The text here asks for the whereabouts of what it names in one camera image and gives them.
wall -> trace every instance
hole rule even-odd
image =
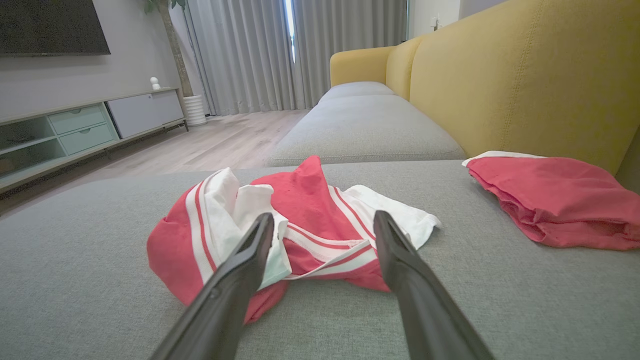
[[[0,58],[0,119],[104,97],[179,86],[158,12],[142,0],[93,0],[110,55]]]
[[[440,16],[440,26],[458,21],[460,0],[410,0],[409,2],[409,35],[408,38],[432,33],[435,22],[431,20]]]
[[[460,18],[489,9],[493,5],[503,3],[505,0],[460,0]]]

curtain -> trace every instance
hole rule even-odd
[[[217,115],[296,108],[283,0],[190,0],[189,13]]]
[[[406,40],[406,0],[293,0],[293,17],[301,108],[331,87],[331,55]]]

white figurine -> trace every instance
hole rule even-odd
[[[151,78],[151,88],[154,90],[160,90],[160,84],[158,84],[158,78]]]

plant pot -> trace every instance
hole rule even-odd
[[[199,126],[207,123],[207,119],[204,117],[202,95],[185,97],[184,107],[187,109],[188,126]]]

drawer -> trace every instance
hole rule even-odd
[[[100,106],[89,106],[88,108],[52,114],[49,115],[49,120],[59,135],[106,121]]]
[[[90,127],[89,129],[60,137],[60,141],[69,155],[112,140],[113,136],[107,124]]]

